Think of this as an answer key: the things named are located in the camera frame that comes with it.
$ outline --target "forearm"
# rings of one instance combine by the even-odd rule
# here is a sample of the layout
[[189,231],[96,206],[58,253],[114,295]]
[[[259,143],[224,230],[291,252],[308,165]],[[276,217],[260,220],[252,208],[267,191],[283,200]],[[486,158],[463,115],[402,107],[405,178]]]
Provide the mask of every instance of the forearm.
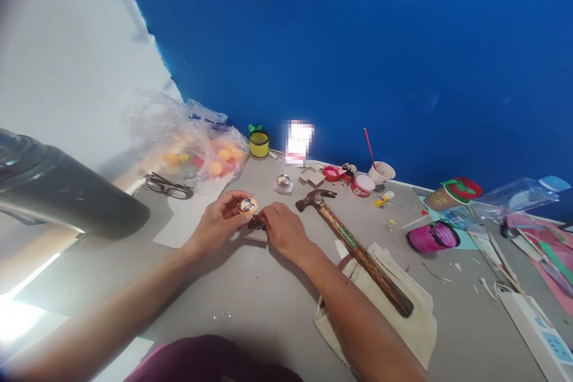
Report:
[[361,379],[426,380],[426,371],[388,320],[316,245],[296,263],[321,293],[344,355]]
[[89,380],[152,320],[187,279],[194,256],[177,251],[143,279],[72,317],[6,363],[11,379]]

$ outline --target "maroon shirt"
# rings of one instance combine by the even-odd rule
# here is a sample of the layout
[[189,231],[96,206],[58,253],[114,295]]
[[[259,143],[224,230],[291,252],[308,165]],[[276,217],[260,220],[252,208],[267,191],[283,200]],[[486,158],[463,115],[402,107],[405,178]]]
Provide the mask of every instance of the maroon shirt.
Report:
[[255,361],[215,335],[177,340],[153,353],[124,382],[302,382],[293,371]]

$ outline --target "pink bucket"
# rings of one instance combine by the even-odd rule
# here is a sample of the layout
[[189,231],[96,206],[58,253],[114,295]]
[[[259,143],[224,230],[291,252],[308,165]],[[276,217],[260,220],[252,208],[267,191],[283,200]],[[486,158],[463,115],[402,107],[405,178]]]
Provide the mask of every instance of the pink bucket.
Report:
[[460,237],[452,227],[441,221],[432,224],[416,228],[406,235],[415,251],[427,254],[460,246]]

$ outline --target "plastic bag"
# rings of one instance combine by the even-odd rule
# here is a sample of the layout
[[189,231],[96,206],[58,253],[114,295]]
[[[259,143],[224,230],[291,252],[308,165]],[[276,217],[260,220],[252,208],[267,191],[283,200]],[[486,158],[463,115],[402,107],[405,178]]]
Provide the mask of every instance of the plastic bag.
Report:
[[227,115],[196,100],[174,100],[160,91],[139,91],[130,107],[132,141],[159,160],[157,173],[209,194],[233,180],[249,145]]

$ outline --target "eyeglasses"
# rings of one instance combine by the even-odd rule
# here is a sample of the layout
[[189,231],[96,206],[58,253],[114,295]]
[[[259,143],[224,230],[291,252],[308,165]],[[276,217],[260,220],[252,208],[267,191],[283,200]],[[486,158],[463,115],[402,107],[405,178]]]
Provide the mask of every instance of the eyeglasses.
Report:
[[169,182],[155,172],[145,175],[145,183],[147,184],[147,188],[159,194],[165,194],[180,200],[189,200],[193,197],[193,191],[191,191],[190,187]]

